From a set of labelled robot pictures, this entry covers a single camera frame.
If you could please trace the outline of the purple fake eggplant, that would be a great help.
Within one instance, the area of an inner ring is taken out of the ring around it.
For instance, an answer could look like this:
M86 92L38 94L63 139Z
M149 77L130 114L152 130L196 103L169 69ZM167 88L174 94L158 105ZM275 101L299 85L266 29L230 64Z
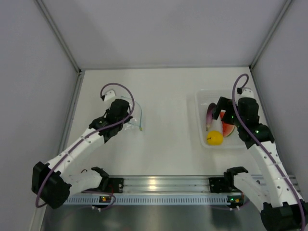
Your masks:
M209 131L212 125L212 113L213 110L215 109L216 104L215 103L210 103L207 112L206 112L206 117L205 117L205 128L206 131Z

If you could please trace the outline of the green fake lettuce leaf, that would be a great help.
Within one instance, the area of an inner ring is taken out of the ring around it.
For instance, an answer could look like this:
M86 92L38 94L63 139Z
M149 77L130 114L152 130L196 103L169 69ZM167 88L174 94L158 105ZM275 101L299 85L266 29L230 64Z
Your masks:
M225 115L224 111L220 112L220 119L222 122L222 135L223 137L229 137L234 132L235 126L223 122L222 119L224 115Z

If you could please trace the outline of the clear zip top bag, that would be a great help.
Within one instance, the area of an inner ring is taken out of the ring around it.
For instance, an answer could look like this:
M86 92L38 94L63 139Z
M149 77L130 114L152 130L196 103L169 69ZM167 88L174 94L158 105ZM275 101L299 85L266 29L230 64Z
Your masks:
M133 130L133 129L137 129L139 131L143 131L143 126L142 126L142 116L143 116L143 112L142 112L142 107L141 105L137 102L135 102L135 107L133 110L133 113L131 114L132 118L130 119L130 121L128 123L125 123L123 126L124 130Z

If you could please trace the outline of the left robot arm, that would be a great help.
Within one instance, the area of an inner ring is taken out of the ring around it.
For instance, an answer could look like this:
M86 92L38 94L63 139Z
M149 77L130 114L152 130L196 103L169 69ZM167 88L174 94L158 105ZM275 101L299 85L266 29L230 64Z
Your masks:
M104 115L94 119L72 145L48 162L34 165L31 190L36 195L37 208L48 205L57 209L75 194L107 190L109 174L105 170L91 167L78 173L77 168L122 130L123 125L132 119L134 108L134 102L115 99Z

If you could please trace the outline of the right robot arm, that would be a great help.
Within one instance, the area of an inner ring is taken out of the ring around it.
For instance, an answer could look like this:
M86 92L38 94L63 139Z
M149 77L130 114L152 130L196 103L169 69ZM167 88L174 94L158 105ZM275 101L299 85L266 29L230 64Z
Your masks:
M224 184L230 191L240 190L258 209L263 226L268 231L303 231L308 224L308 204L295 189L279 158L274 137L259 121L259 105L254 98L242 97L236 103L220 97L211 103L208 119L218 119L234 125L239 138L257 163L266 183L264 190L245 167L233 167L224 172Z

